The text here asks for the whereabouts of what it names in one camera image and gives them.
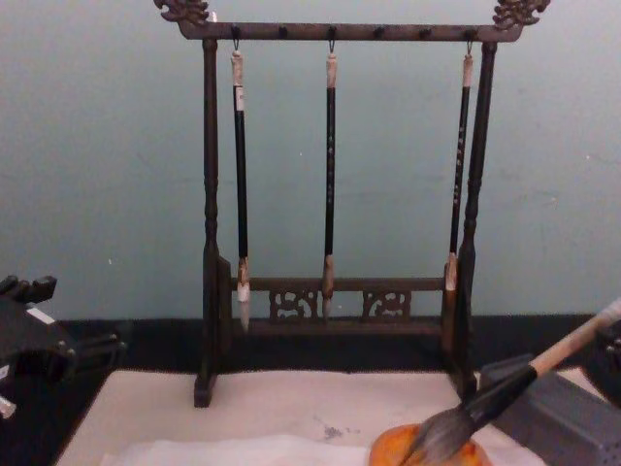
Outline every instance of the light blue wall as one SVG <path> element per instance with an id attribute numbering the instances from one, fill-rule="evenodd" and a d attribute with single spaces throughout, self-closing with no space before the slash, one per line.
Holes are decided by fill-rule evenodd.
<path id="1" fill-rule="evenodd" d="M 490 23 L 494 5 L 212 2 L 219 20 L 351 22 Z M 0 273 L 55 274 L 47 309 L 57 317 L 199 316 L 200 43 L 185 41 L 150 0 L 5 0 L 0 9 Z M 617 0 L 554 1 L 517 44 L 500 47 L 477 314 L 593 312 L 621 294 L 620 30 Z M 231 51 L 221 44 L 218 198 L 220 249 L 235 263 Z M 319 276 L 327 46 L 242 51 L 251 273 Z M 437 276 L 465 46 L 336 51 L 337 274 Z M 356 303 L 339 296 L 337 308 Z M 438 304 L 414 301 L 420 313 Z"/>

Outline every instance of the carved dragon finial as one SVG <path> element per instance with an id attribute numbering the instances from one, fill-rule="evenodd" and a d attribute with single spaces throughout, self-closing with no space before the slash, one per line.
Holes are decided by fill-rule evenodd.
<path id="1" fill-rule="evenodd" d="M 494 23 L 498 29 L 507 30 L 515 25 L 530 26 L 539 22 L 535 11 L 543 13 L 551 0 L 498 0 L 494 9 Z"/>
<path id="2" fill-rule="evenodd" d="M 170 22 L 188 22 L 194 26 L 203 26 L 207 22 L 209 4 L 204 0 L 153 0 L 155 6 L 162 10 L 168 8 L 167 12 L 162 13 L 162 17 Z"/>

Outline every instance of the white label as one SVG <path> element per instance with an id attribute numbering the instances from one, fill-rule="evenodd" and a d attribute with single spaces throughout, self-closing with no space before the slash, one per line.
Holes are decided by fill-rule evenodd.
<path id="1" fill-rule="evenodd" d="M 26 312 L 29 313 L 31 316 L 33 316 L 33 317 L 37 318 L 38 320 L 40 320 L 45 325 L 50 325 L 51 323 L 54 323 L 54 319 L 53 318 L 48 316 L 43 311 L 38 310 L 37 308 L 30 308 Z"/>
<path id="2" fill-rule="evenodd" d="M 235 105 L 238 112 L 244 111 L 244 88 L 236 87 L 235 88 Z"/>

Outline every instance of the gray box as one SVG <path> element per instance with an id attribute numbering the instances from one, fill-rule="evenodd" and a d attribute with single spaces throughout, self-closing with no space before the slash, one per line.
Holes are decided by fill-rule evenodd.
<path id="1" fill-rule="evenodd" d="M 484 366 L 481 386 L 531 359 Z M 493 425 L 550 466 L 621 466 L 621 411 L 555 373 L 536 380 Z"/>

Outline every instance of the wooden brush handle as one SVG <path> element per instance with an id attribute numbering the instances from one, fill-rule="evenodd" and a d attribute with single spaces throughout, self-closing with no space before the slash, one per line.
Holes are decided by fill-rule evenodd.
<path id="1" fill-rule="evenodd" d="M 621 298 L 576 328 L 552 348 L 533 359 L 531 366 L 537 371 L 538 376 L 545 374 L 591 342 L 595 338 L 598 329 L 608 327 L 619 319 L 621 319 Z"/>

